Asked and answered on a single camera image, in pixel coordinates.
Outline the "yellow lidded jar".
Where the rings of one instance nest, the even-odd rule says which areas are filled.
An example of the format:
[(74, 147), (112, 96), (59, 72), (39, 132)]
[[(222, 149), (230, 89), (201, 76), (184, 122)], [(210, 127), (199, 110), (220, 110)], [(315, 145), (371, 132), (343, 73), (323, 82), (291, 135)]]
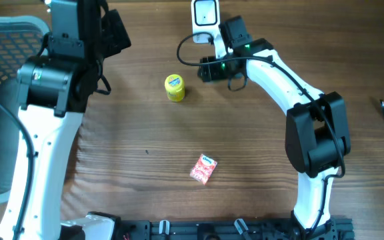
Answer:
[(178, 74), (169, 75), (164, 86), (169, 100), (180, 102), (185, 97), (185, 82), (182, 76)]

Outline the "red tissue packet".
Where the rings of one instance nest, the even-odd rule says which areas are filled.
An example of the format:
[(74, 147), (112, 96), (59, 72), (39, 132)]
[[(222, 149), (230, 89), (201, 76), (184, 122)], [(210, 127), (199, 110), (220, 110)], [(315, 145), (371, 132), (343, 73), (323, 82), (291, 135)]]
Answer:
[(206, 185), (216, 166), (217, 162), (214, 159), (201, 154), (189, 176)]

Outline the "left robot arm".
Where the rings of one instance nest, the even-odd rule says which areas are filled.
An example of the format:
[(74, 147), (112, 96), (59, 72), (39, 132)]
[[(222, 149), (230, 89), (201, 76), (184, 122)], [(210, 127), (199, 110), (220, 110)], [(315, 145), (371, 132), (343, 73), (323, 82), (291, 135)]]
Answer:
[(106, 83), (103, 62), (131, 46), (105, 0), (48, 1), (51, 29), (17, 72), (17, 158), (0, 239), (83, 239), (64, 225), (61, 196), (69, 155), (89, 97)]

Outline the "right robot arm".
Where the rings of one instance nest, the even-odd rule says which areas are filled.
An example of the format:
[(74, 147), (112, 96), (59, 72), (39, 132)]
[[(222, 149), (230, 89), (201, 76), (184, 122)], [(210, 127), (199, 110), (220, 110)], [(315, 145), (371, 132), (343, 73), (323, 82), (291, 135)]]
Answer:
[(270, 42), (251, 38), (240, 16), (223, 23), (194, 23), (192, 38), (215, 48), (214, 56), (196, 64), (202, 81), (231, 81), (242, 75), (264, 89), (286, 116), (285, 152), (298, 172), (289, 236), (316, 239), (332, 232), (331, 188), (335, 179), (344, 177), (344, 157), (351, 150), (342, 96), (307, 84)]

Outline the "white barcode scanner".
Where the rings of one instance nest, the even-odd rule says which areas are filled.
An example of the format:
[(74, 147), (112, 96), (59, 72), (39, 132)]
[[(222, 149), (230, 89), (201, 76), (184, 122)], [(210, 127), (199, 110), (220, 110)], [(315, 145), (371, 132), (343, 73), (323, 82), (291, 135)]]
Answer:
[(210, 43), (210, 36), (215, 46), (215, 56), (221, 59), (226, 56), (226, 48), (223, 42), (219, 25), (221, 23), (218, 0), (192, 0), (191, 20), (193, 29), (193, 41), (197, 44)]

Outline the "grey plastic shopping basket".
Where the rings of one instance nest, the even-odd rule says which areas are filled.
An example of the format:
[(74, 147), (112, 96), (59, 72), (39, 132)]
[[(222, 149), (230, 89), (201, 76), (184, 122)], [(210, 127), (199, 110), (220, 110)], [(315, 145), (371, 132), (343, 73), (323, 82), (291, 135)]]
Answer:
[(38, 52), (47, 32), (37, 17), (0, 17), (0, 203), (9, 198), (19, 142), (19, 130), (2, 107), (17, 114), (17, 70)]

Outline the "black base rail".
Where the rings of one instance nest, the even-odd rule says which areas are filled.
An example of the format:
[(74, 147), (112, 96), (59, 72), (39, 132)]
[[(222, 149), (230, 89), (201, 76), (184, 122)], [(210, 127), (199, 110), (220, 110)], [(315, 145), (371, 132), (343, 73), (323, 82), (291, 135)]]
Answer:
[(117, 226), (113, 238), (120, 240), (355, 239), (352, 220), (338, 217), (321, 221), (311, 236), (307, 235), (310, 229), (302, 227), (294, 215), (253, 221), (120, 221)]

